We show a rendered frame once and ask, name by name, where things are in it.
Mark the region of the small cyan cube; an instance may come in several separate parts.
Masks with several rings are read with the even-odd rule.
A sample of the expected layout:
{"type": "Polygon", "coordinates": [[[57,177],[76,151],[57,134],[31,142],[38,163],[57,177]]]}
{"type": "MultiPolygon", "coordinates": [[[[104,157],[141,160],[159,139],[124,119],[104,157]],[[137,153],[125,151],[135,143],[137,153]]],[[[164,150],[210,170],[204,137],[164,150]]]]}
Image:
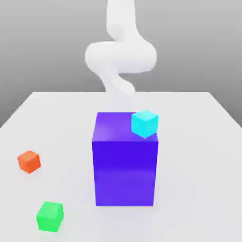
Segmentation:
{"type": "Polygon", "coordinates": [[[142,138],[148,138],[157,133],[159,116],[148,110],[131,115],[131,131],[142,138]]]}

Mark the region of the small orange cube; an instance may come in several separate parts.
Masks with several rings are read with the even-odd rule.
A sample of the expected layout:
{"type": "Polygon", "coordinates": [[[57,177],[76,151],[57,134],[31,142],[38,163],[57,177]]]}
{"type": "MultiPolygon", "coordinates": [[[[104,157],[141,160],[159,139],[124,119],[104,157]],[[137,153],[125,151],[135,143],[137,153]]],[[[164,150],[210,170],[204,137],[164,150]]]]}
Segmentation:
{"type": "Polygon", "coordinates": [[[33,151],[26,151],[17,157],[19,167],[26,173],[32,173],[41,167],[40,157],[33,151]]]}

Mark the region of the small green cube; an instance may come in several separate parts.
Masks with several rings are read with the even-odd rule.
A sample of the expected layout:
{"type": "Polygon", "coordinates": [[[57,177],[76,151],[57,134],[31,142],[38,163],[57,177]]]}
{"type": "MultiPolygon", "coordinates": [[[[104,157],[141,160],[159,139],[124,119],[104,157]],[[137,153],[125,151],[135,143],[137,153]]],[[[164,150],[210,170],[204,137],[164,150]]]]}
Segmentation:
{"type": "Polygon", "coordinates": [[[36,214],[38,229],[41,231],[58,232],[64,219],[61,203],[45,201],[36,214]]]}

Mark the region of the large purple box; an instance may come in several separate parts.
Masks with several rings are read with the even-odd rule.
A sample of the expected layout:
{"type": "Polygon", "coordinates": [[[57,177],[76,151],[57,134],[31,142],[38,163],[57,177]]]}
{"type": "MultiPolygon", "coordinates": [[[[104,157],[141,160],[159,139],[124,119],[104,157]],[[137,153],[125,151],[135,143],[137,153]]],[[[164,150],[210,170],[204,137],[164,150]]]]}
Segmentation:
{"type": "Polygon", "coordinates": [[[98,112],[92,138],[97,206],[154,204],[157,133],[131,131],[131,112],[98,112]]]}

